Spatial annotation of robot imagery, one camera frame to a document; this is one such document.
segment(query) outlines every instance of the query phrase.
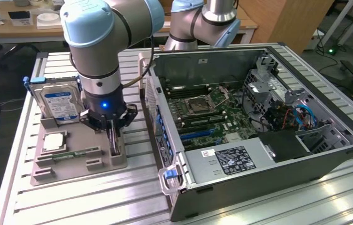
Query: motherboard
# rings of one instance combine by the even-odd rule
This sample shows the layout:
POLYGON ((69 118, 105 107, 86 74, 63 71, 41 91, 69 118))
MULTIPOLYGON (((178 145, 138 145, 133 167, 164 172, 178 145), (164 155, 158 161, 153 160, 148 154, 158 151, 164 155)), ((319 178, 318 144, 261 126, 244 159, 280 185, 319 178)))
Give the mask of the motherboard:
POLYGON ((225 86, 169 89, 168 103, 185 150, 256 137, 243 105, 225 86))

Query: blue clip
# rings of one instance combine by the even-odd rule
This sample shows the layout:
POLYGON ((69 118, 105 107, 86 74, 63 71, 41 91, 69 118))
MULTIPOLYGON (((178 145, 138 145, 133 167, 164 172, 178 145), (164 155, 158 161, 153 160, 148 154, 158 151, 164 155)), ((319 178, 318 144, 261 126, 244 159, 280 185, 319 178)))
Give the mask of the blue clip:
POLYGON ((26 89, 29 90, 29 92, 31 92, 31 95, 34 96, 34 93, 33 93, 31 87, 30 87, 30 78, 27 76, 25 77, 23 82, 25 82, 26 89))
POLYGON ((166 173, 165 173, 165 178, 166 178, 166 180, 168 180, 168 179, 172 179, 172 178, 176 178, 176 177, 178 177, 178 172, 177 172, 177 170, 176 170, 176 169, 174 169, 174 170, 168 170, 166 173))
POLYGON ((31 83, 35 84, 35 83, 46 83, 46 77, 34 77, 31 79, 31 83))

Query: robotic arm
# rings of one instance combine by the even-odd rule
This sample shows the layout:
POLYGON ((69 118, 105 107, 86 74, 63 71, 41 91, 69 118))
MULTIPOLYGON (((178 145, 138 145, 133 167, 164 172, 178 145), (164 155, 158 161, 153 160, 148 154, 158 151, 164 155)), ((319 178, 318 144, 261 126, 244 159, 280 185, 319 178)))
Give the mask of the robotic arm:
POLYGON ((165 11, 158 0, 69 0, 61 17, 89 105, 81 122, 112 137, 138 114, 124 100, 118 53, 164 27, 165 11))
POLYGON ((216 47, 232 44, 240 30, 235 0, 174 0, 166 50, 197 49, 197 40, 216 47))

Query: hard drive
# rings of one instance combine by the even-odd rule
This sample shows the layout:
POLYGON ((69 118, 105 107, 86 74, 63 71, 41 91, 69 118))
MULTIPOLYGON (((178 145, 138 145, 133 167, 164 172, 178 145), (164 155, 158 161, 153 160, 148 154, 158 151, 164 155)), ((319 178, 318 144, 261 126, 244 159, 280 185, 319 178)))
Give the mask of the hard drive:
POLYGON ((43 117, 54 118, 57 123, 79 122, 79 114, 85 109, 81 99, 79 83, 75 77, 47 79, 38 77, 26 81, 43 117))

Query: power supply label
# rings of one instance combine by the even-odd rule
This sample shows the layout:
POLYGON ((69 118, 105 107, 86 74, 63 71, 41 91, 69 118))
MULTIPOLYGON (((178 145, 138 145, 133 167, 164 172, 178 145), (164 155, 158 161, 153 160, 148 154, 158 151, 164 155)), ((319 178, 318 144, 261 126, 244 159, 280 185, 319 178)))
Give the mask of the power supply label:
POLYGON ((244 146, 216 152, 227 175, 256 169, 255 162, 244 146))

